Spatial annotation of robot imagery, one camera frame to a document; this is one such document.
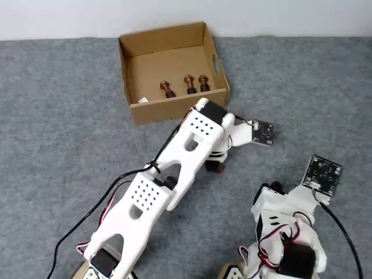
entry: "robotic arm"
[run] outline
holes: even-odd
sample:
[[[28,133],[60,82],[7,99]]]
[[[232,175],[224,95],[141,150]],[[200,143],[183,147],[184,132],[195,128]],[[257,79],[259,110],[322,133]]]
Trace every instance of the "robotic arm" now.
[[[92,234],[84,257],[99,279],[123,279],[130,275],[156,221],[165,210],[172,211],[178,205],[204,163],[207,170],[221,172],[232,146],[249,142],[273,144],[272,124],[241,120],[243,123],[235,126],[232,113],[206,98],[200,99],[189,111],[152,162],[155,167],[137,173],[122,199],[105,214]],[[181,165],[178,179],[157,178],[158,172],[176,163]],[[120,259],[115,261],[102,247],[116,234],[123,237],[124,244]]]
[[[239,248],[245,265],[228,272],[236,278],[318,279],[327,256],[312,229],[314,209],[319,202],[329,204],[341,171],[342,166],[313,155],[301,185],[288,194],[277,181],[262,184],[251,209],[257,242]]]

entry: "carpet floor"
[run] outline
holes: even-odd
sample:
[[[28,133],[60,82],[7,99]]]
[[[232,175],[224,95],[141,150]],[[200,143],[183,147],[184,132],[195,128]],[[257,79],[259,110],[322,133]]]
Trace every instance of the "carpet floor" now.
[[[372,38],[216,38],[231,86],[228,108],[273,122],[274,146],[230,150],[223,174],[202,169],[163,214],[135,271],[141,278],[216,278],[255,240],[250,212],[263,182],[298,185],[313,153],[344,166],[330,208],[372,272]],[[177,123],[134,126],[121,91],[117,39],[0,42],[0,277],[45,278],[53,248],[121,173],[151,160]],[[59,251],[53,278],[82,261]],[[356,278],[337,225],[316,210],[328,256],[322,278]]]

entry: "brown cardboard box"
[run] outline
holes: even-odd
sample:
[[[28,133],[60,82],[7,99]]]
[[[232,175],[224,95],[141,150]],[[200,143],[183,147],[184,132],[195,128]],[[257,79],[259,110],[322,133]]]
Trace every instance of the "brown cardboard box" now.
[[[204,22],[124,34],[119,47],[124,94],[135,124],[182,117],[201,97],[227,103],[230,88]],[[187,94],[186,74],[194,77],[196,94]],[[208,92],[200,92],[201,74],[209,78]],[[176,97],[165,97],[163,80]],[[149,102],[138,103],[143,97]]]

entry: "bolt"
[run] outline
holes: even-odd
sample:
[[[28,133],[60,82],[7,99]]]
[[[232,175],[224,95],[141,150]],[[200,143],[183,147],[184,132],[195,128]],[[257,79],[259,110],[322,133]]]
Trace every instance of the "bolt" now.
[[[169,88],[169,83],[165,80],[163,80],[161,83],[160,83],[160,88],[162,90],[165,90],[165,96],[167,98],[172,98],[172,97],[175,97],[175,93]]]
[[[195,87],[192,83],[193,80],[194,80],[194,78],[190,74],[187,74],[184,78],[184,81],[187,83],[187,94],[195,94],[196,93],[196,89],[195,89]]]
[[[208,81],[208,77],[205,76],[204,74],[199,76],[199,82],[201,83],[200,91],[202,91],[202,92],[209,91],[209,85],[208,85],[207,81]]]

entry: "white wall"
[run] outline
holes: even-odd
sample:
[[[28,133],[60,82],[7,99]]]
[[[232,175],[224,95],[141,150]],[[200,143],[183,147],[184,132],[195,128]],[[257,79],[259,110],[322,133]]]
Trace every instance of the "white wall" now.
[[[372,0],[0,0],[0,40],[117,37],[197,20],[219,36],[372,35]]]

